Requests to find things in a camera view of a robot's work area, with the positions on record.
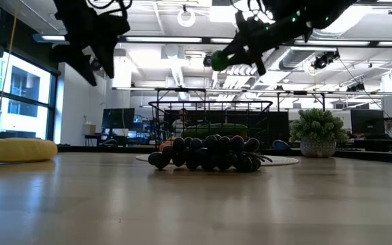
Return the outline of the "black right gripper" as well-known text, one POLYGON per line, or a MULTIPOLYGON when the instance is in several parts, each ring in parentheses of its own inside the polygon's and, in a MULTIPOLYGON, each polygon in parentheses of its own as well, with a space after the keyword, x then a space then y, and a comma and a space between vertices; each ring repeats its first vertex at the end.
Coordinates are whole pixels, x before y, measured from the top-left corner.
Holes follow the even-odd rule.
POLYGON ((252 17, 245 20, 241 13, 235 15, 235 20, 239 31, 222 50, 222 55, 228 57, 233 54, 229 58, 230 65, 255 65, 260 76, 266 73, 261 59, 263 52, 301 35, 309 37, 312 32, 310 23, 300 11, 272 24, 252 17))

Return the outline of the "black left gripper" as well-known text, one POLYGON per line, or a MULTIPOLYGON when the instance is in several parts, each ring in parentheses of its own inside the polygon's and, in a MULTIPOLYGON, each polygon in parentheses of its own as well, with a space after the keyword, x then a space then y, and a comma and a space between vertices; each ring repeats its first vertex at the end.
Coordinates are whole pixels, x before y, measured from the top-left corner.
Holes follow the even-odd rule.
POLYGON ((91 46, 108 77, 114 78, 114 49, 119 37, 130 30, 127 10, 131 7, 123 0, 116 2, 118 8, 109 10, 113 1, 96 5, 86 0, 54 0, 55 18, 63 22, 65 40, 72 45, 56 45, 52 48, 51 59, 67 63, 91 86, 97 86, 91 56, 73 45, 91 46))

